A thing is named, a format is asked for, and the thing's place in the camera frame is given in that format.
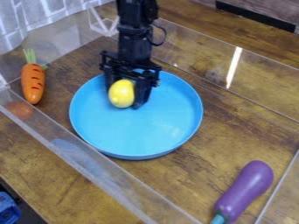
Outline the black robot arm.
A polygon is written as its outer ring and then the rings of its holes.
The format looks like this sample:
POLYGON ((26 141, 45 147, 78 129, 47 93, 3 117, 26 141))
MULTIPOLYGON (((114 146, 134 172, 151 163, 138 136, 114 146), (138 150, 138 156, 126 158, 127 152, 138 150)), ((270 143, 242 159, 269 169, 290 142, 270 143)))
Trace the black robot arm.
POLYGON ((134 108, 141 108, 149 101, 153 88, 159 86, 159 75, 163 68, 151 61, 155 43, 154 27, 159 18, 157 0, 117 0, 119 22, 117 24, 118 51, 103 51, 101 70, 105 72, 106 86, 111 88, 117 81, 125 78, 135 81, 134 108))

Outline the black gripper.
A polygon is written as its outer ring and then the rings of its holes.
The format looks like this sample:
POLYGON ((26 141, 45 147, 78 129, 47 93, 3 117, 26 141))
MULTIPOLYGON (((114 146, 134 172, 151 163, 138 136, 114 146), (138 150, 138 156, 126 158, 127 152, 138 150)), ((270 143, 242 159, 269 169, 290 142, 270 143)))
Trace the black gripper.
POLYGON ((129 63, 118 57, 117 52, 103 51, 101 55, 99 69, 105 72, 107 89, 123 78, 135 80, 134 108, 139 109, 149 101, 153 87, 159 86, 163 68, 150 59, 137 64, 129 63))

